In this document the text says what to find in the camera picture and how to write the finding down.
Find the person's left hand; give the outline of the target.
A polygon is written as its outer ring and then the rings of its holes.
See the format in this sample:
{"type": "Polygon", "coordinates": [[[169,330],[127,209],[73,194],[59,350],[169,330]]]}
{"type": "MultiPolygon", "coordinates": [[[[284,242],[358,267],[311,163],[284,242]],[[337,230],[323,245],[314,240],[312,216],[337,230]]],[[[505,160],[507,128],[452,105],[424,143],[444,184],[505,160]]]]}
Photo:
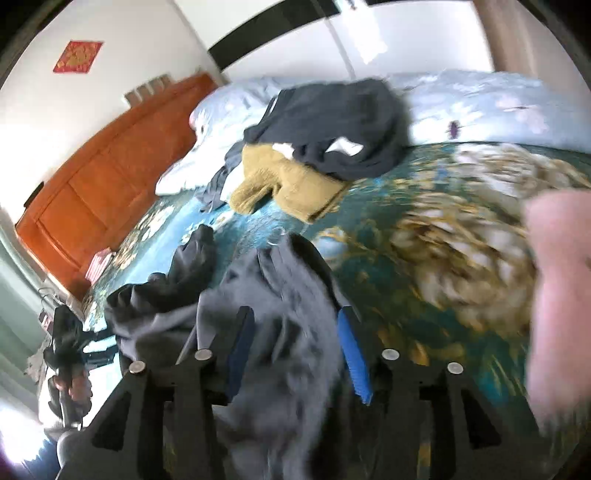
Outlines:
{"type": "Polygon", "coordinates": [[[71,400],[84,408],[91,405],[92,385],[89,379],[88,372],[83,369],[72,375],[70,383],[67,383],[63,378],[54,375],[53,384],[59,391],[66,390],[71,400]]]}

